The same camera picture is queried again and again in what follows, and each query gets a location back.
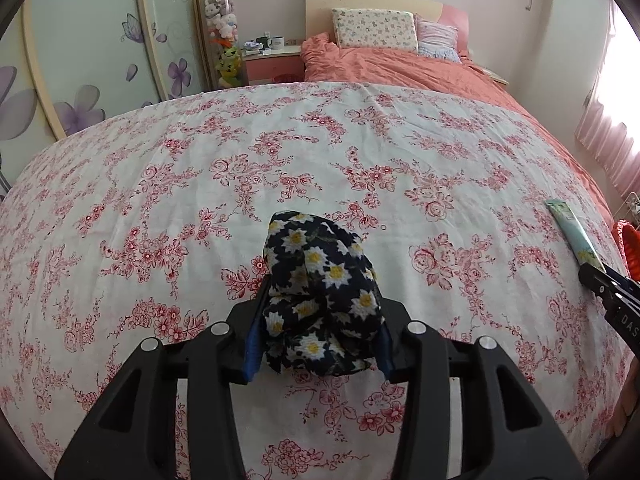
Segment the white floral bed sheet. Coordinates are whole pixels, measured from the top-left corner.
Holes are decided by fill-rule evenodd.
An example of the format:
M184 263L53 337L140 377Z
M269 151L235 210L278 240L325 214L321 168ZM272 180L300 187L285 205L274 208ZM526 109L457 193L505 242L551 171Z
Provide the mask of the white floral bed sheet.
M623 270L588 192L523 117L347 83L233 89L146 107L47 148L0 205L0 406L52 473L118 366L224 319L266 273L279 210L359 232L380 290L464 341L495 337L586 461L629 352L577 279L543 201L562 198ZM187 476L186 390L176 407ZM249 478L382 480L404 385L263 366L232 390Z

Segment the cream tube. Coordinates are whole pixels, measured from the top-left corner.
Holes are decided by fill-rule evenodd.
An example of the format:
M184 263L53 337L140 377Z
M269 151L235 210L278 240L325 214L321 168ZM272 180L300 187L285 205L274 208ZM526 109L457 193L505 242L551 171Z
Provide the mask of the cream tube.
M604 269L591 240L589 240L587 233L575 217L574 212L571 211L567 202L555 198L547 200L545 204L556 219L556 222L558 222L560 230L569 242L569 245L571 245L578 263L591 264L602 272L607 272Z

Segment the black daisy print fabric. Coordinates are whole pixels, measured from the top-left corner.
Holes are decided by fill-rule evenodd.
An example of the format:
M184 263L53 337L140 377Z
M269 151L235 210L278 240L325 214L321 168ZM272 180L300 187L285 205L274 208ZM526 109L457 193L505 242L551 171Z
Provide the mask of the black daisy print fabric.
M369 368L382 323L380 291L360 237L325 218L287 211L271 218L264 259L267 361L345 375Z

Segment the pink headboard panel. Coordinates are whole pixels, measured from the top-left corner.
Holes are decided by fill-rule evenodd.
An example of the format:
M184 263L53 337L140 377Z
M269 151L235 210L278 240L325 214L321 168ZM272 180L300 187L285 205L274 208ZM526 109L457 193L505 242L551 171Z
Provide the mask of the pink headboard panel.
M466 53L469 43L469 16L464 10L444 4L438 23L458 28L458 52Z

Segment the mug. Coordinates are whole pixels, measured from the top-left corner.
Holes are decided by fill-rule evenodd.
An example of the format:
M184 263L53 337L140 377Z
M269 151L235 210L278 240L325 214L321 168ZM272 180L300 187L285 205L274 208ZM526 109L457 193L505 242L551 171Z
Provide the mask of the mug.
M263 36L261 38L256 38L255 41L262 45L262 47L260 48L260 52L262 52L265 48L271 48L271 38Z
M284 48L284 37L276 36L275 38L271 38L271 48L273 50Z

